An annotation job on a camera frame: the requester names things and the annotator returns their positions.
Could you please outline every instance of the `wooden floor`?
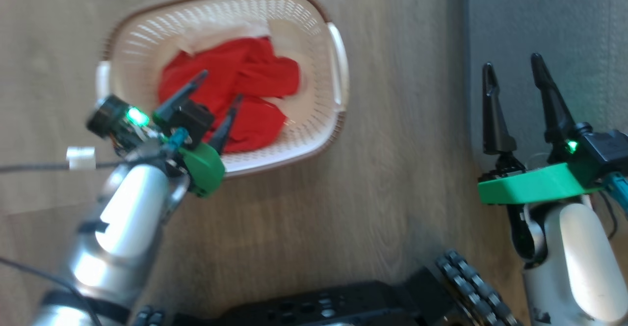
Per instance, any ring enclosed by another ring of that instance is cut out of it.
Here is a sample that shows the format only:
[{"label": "wooden floor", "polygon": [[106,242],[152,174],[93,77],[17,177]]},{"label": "wooden floor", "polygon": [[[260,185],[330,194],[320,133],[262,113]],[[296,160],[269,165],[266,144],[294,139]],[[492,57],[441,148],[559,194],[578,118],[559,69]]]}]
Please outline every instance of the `wooden floor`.
[{"label": "wooden floor", "polygon": [[[110,148],[83,121],[106,33],[154,0],[0,0],[0,163]],[[500,207],[475,190],[463,0],[320,0],[344,37],[351,99],[329,151],[188,198],[142,302],[216,316],[363,279],[395,283],[457,248],[527,320]],[[55,271],[106,173],[0,177],[0,254]],[[0,268],[0,325],[31,320],[47,283]]]}]

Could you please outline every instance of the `green led light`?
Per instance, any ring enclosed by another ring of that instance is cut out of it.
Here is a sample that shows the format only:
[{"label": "green led light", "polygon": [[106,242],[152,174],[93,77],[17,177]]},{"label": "green led light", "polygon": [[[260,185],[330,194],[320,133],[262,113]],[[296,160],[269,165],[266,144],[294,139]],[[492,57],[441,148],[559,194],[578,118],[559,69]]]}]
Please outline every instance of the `green led light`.
[{"label": "green led light", "polygon": [[130,108],[129,111],[126,111],[126,118],[137,126],[146,126],[151,122],[148,115],[139,111],[138,108]]},{"label": "green led light", "polygon": [[576,149],[578,149],[578,142],[574,141],[574,140],[570,140],[569,142],[567,142],[567,149],[569,150],[570,153],[575,153]]}]

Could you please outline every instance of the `mounting hole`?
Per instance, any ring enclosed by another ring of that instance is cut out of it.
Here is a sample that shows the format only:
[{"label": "mounting hole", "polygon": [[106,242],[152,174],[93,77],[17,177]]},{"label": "mounting hole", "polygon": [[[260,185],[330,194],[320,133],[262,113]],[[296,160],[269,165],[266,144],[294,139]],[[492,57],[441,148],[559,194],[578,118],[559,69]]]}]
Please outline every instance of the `mounting hole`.
[{"label": "mounting hole", "polygon": [[323,317],[332,317],[332,316],[336,315],[336,310],[334,310],[334,309],[325,309],[325,310],[321,311],[320,314],[323,315]]},{"label": "mounting hole", "polygon": [[312,303],[304,303],[301,305],[301,313],[313,313],[316,311],[316,306]]},{"label": "mounting hole", "polygon": [[292,301],[284,301],[279,305],[279,310],[282,312],[289,312],[292,308],[294,308],[294,303],[292,303]]},{"label": "mounting hole", "polygon": [[292,324],[296,320],[296,317],[292,313],[285,313],[281,315],[282,324]]}]

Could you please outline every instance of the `teal connector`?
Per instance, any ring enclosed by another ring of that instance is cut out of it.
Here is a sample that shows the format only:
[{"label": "teal connector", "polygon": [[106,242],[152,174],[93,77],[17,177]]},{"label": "teal connector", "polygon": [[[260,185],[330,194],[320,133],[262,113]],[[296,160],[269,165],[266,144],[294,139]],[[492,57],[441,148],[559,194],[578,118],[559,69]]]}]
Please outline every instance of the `teal connector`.
[{"label": "teal connector", "polygon": [[628,216],[628,182],[621,172],[611,172],[604,179],[604,188]]},{"label": "teal connector", "polygon": [[185,143],[188,138],[189,132],[183,127],[179,127],[175,133],[168,138],[168,142],[164,143],[163,150],[168,155],[168,158],[172,158],[179,148]]}]

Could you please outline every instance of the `plastic basket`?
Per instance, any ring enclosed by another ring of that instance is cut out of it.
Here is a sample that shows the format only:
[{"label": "plastic basket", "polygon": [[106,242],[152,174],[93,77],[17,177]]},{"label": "plastic basket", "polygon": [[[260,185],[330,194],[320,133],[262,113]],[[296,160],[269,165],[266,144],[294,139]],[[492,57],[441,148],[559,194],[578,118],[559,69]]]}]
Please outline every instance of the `plastic basket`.
[{"label": "plastic basket", "polygon": [[173,0],[139,10],[112,31],[96,71],[99,98],[115,94],[151,112],[173,37],[207,21],[267,20],[277,55],[298,61],[301,87],[278,106],[288,117],[275,143],[226,154],[227,176],[295,163],[323,151],[339,135],[348,101],[348,64],[336,26],[315,0]]}]

